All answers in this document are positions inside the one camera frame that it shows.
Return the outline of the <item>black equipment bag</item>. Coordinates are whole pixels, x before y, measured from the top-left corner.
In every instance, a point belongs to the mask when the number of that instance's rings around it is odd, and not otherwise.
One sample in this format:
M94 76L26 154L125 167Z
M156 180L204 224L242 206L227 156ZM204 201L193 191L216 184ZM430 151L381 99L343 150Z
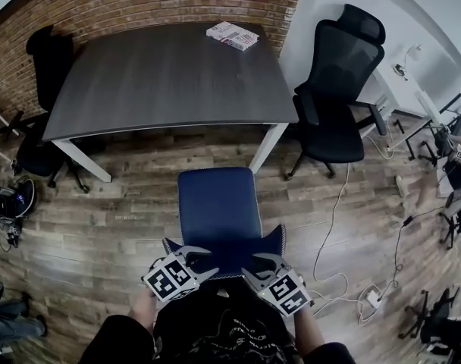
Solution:
M27 176L20 178L14 187L0 186L0 223L16 224L35 208L36 185Z

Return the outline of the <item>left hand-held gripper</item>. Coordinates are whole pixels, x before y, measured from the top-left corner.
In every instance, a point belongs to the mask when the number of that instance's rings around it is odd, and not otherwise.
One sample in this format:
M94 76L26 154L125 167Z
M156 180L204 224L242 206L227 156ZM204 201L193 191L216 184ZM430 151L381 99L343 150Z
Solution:
M182 299L219 272L219 268L200 272L187 267L194 266L202 257L211 254L211 251L202 247L182 246L175 253L158 259L142 276L142 282L161 302Z

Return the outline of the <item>black high-back office chair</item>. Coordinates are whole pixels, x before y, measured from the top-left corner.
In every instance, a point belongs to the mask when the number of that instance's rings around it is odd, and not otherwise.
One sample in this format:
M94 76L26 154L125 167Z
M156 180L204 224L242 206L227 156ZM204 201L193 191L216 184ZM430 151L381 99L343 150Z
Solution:
M36 91L39 106L45 112L28 122L25 137L17 151L17 164L21 169L40 177L47 177L48 186L56 187L55 177L63 165L75 178L83 193L83 185L71 158L55 144L42 140L58 94L74 61L74 43L71 35L52 34L53 26L37 30L27 41L26 52L33 57Z

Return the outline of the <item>white flat panel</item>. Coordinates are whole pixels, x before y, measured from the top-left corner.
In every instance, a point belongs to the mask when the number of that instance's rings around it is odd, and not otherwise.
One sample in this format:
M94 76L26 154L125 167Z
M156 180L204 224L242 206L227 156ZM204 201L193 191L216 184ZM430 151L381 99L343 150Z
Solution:
M428 94L422 90L415 91L414 94L421 106L424 108L429 119L435 124L442 124L442 114L439 112L437 106L432 102Z

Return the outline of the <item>white desk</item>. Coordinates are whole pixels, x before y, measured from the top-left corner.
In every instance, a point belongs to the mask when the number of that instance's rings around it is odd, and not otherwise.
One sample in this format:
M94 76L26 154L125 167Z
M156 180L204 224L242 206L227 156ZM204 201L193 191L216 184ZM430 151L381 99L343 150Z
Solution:
M393 66L384 59L373 71L373 77L383 92L381 103L378 105L383 120L386 121L394 111L430 120L415 97L414 92L422 90L416 80L408 76L409 80L405 81L394 72Z

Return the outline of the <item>person's left forearm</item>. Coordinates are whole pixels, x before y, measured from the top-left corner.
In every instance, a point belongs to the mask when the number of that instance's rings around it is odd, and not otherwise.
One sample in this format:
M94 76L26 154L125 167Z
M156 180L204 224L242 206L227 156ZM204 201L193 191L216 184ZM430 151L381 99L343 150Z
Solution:
M149 288L136 296L128 316L139 322L150 334L153 334L153 326L156 319L156 305L158 298Z

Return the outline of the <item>person's black printed shirt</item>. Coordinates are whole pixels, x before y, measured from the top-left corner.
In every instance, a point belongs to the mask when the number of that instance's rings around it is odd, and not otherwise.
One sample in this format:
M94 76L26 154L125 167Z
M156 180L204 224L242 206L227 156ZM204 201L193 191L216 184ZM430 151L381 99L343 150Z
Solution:
M302 358L295 330L240 279L214 281L156 308L153 334L111 315L78 364L356 364L347 347L327 342Z

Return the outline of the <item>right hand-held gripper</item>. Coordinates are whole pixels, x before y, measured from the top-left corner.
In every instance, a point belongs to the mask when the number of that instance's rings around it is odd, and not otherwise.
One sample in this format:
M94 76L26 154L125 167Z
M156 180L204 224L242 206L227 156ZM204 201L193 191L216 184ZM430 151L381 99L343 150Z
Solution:
M274 307L284 317L290 317L303 307L313 305L303 278L274 253L255 253L252 259L265 271L252 272L241 268L242 274L258 297Z

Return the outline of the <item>dark wood table white legs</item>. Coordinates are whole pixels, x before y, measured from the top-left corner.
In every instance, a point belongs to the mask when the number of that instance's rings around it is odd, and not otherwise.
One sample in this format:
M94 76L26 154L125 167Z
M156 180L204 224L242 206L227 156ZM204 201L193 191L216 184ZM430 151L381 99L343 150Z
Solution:
M206 35L207 23L127 30L90 40L76 58L43 134L103 182L111 175L76 138L169 127L262 124L268 131L250 169L257 172L287 126L298 120L262 26L246 51Z

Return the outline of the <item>striped cover book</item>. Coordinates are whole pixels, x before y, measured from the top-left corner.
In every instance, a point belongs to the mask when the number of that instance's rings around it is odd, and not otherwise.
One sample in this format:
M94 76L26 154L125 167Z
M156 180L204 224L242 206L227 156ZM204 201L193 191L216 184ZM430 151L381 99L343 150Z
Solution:
M258 34L227 21L220 22L208 28L205 34L218 42L224 43L242 52L254 46L259 41Z

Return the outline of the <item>blue upholstered chair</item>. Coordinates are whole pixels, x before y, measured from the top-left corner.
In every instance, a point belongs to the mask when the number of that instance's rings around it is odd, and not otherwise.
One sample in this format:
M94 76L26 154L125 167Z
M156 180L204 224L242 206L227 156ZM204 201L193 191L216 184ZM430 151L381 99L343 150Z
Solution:
M212 281L239 278L255 268L256 253L285 253L286 228L262 231L253 172L246 167L183 171L177 178L180 234L176 243L163 239L167 253L197 246L212 254L196 259L198 272L218 268Z

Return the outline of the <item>black mesh headrest office chair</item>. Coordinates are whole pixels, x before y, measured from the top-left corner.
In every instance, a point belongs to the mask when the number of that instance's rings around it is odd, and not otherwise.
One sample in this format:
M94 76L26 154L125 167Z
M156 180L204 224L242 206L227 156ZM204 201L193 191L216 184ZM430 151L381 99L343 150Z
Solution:
M320 20L315 28L312 66L306 81L294 90L298 121L293 128L301 153L291 179L305 158L322 162L334 178L335 164L364 158L361 129L387 133L375 104L360 102L359 94L384 58L386 32L382 22L355 5L346 4L337 20Z

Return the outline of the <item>black-legged desk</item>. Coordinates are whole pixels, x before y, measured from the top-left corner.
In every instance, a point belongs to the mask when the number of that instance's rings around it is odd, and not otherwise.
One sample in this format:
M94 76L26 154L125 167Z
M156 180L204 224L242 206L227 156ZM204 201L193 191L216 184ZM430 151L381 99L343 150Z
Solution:
M410 140L415 135L417 135L421 130L424 130L424 129L430 130L432 136L436 138L436 134L433 131L433 129L435 129L436 126L433 125L433 121L420 121L419 127L417 127L412 133L406 133L399 119L396 119L393 122L393 125L399 128L399 131L401 132L402 137L404 137L403 142L406 144L406 147L409 151L408 159L410 161L413 161L416 159L426 160L427 162L430 162L434 167L437 166L437 162L439 160L439 151L434 152L427 140L421 141L419 144L419 147L426 148L428 155L424 155L421 153L416 154L410 142Z

